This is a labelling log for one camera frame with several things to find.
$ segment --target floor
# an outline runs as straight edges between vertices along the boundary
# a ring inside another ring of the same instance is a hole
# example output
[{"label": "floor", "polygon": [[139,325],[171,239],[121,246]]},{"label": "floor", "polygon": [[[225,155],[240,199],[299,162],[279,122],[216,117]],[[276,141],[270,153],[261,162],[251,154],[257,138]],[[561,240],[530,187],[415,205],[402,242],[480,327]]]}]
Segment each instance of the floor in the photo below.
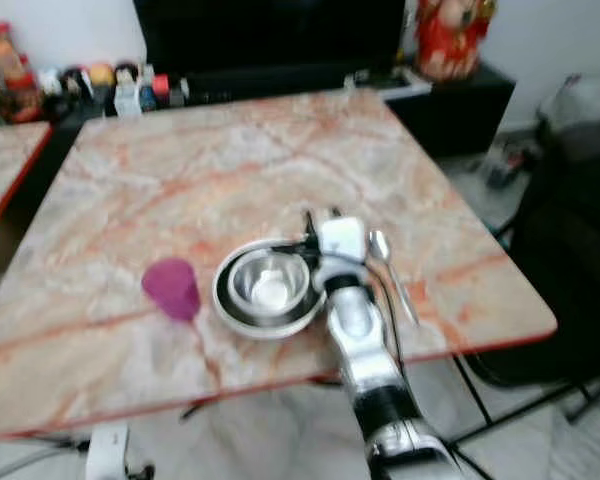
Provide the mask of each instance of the floor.
[{"label": "floor", "polygon": [[[478,216],[490,226],[501,225],[515,211],[528,176],[493,190],[485,186],[484,170],[475,166],[475,158],[441,164]],[[426,419],[443,436],[480,422],[478,409],[450,361],[411,365],[408,376]],[[499,391],[474,380],[493,413],[542,393],[540,387]],[[574,395],[467,444],[463,451],[498,480],[600,480],[600,408],[575,427],[563,416],[565,409],[580,401],[579,394]],[[157,480],[368,478],[359,431],[339,390],[298,386],[232,399],[201,409],[184,424],[178,422],[178,413],[129,421],[131,470],[151,461]],[[0,467],[41,448],[0,444]],[[9,478],[82,479],[84,462],[69,453]],[[478,478],[468,468],[466,475]]]}]

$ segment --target plastic cup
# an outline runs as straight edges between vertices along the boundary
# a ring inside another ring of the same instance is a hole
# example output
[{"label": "plastic cup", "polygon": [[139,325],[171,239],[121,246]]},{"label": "plastic cup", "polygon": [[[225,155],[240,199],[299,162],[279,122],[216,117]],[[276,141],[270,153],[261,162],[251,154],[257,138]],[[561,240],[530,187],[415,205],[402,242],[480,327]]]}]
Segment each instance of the plastic cup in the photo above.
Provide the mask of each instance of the plastic cup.
[{"label": "plastic cup", "polygon": [[193,267],[180,258],[151,265],[142,277],[142,288],[171,319],[191,322],[200,310],[200,293]]}]

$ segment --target figurine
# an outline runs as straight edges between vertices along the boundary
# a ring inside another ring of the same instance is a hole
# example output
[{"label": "figurine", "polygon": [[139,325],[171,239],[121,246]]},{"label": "figurine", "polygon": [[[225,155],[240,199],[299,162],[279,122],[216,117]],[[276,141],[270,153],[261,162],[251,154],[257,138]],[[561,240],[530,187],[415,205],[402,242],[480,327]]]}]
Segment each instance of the figurine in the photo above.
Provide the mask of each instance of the figurine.
[{"label": "figurine", "polygon": [[417,65],[434,81],[462,80],[478,67],[496,0],[419,0]]}]

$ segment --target metal bowl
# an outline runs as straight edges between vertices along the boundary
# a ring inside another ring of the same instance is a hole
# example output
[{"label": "metal bowl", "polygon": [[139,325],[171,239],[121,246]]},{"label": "metal bowl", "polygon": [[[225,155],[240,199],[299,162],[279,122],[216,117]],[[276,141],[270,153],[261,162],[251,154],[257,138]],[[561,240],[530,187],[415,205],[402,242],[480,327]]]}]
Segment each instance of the metal bowl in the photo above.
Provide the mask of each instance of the metal bowl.
[{"label": "metal bowl", "polygon": [[231,300],[264,325],[278,325],[281,316],[302,301],[311,274],[299,255],[255,250],[240,257],[229,271]]},{"label": "metal bowl", "polygon": [[285,314],[274,316],[273,321],[243,311],[229,294],[229,272],[240,259],[255,251],[278,253],[278,247],[289,244],[288,240],[259,240],[230,253],[218,267],[213,280],[213,303],[220,318],[235,332],[256,340],[283,339],[303,330],[322,311],[325,294],[317,293],[311,282],[298,305]]}]

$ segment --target white wall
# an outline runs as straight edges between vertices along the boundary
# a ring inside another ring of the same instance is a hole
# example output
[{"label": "white wall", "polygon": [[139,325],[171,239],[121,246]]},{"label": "white wall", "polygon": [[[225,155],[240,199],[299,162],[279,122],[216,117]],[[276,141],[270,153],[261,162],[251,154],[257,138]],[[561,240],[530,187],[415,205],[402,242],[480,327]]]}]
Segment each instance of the white wall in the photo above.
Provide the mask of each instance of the white wall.
[{"label": "white wall", "polygon": [[[3,18],[34,67],[146,54],[132,0],[0,0]],[[518,80],[503,127],[528,125],[566,75],[600,71],[600,0],[500,0],[483,52]]]},{"label": "white wall", "polygon": [[0,20],[34,67],[141,60],[146,48],[132,0],[0,0]]},{"label": "white wall", "polygon": [[500,0],[482,51],[518,80],[501,125],[534,119],[538,103],[577,72],[600,72],[600,0]]}]

